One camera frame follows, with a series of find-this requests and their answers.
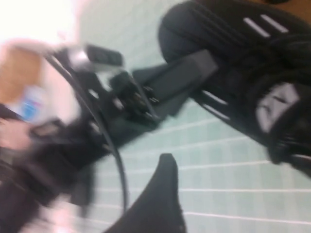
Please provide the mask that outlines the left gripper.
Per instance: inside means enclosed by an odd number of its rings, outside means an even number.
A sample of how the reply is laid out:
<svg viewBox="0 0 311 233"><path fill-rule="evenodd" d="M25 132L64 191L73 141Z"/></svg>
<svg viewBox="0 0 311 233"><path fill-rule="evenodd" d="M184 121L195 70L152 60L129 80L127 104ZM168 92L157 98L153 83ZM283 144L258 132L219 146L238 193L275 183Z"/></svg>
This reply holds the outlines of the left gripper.
<svg viewBox="0 0 311 233"><path fill-rule="evenodd" d="M72 76L83 118L106 130L119 146L156 129L160 117L175 115L217 69L211 54L201 50L157 67L122 71L108 80L110 89L94 72Z"/></svg>

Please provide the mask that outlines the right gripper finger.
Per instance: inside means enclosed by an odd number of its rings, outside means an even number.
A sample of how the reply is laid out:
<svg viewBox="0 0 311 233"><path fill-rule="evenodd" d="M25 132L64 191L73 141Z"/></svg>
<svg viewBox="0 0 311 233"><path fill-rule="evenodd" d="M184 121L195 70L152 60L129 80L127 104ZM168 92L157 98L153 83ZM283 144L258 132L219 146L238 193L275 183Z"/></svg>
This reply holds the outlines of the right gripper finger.
<svg viewBox="0 0 311 233"><path fill-rule="evenodd" d="M178 166L173 155L160 155L147 186L108 233L185 233L178 196Z"/></svg>

